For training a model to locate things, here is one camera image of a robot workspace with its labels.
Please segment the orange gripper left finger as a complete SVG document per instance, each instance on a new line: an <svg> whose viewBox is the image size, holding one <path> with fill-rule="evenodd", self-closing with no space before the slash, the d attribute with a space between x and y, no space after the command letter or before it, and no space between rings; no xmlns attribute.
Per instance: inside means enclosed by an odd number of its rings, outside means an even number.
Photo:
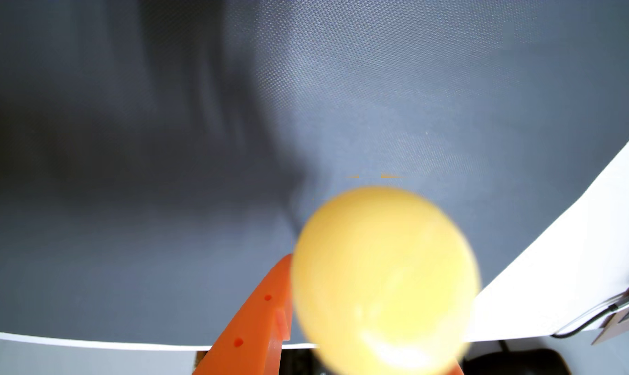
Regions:
<svg viewBox="0 0 629 375"><path fill-rule="evenodd" d="M291 263L288 254L269 271L193 374L279 374L292 328Z"/></svg>

